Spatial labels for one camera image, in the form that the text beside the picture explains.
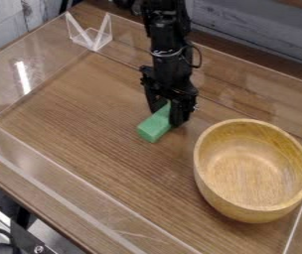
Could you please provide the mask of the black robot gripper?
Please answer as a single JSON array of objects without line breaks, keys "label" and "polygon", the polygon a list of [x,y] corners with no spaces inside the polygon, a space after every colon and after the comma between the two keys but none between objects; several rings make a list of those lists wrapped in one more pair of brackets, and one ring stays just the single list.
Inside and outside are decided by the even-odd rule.
[{"label": "black robot gripper", "polygon": [[153,52],[152,65],[143,65],[140,84],[145,92],[149,111],[155,113],[171,100],[170,123],[179,127],[195,111],[198,89],[192,85],[194,52],[180,49],[175,53]]}]

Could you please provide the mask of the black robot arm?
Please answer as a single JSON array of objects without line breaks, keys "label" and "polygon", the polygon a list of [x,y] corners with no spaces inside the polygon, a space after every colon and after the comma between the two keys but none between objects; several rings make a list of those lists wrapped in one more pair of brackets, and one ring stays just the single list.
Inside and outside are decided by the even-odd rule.
[{"label": "black robot arm", "polygon": [[147,37],[151,40],[152,65],[143,65],[140,84],[148,107],[155,113],[170,103],[170,124],[179,127],[195,111],[199,91],[191,82],[194,49],[188,39],[191,19],[186,0],[141,0],[140,12]]}]

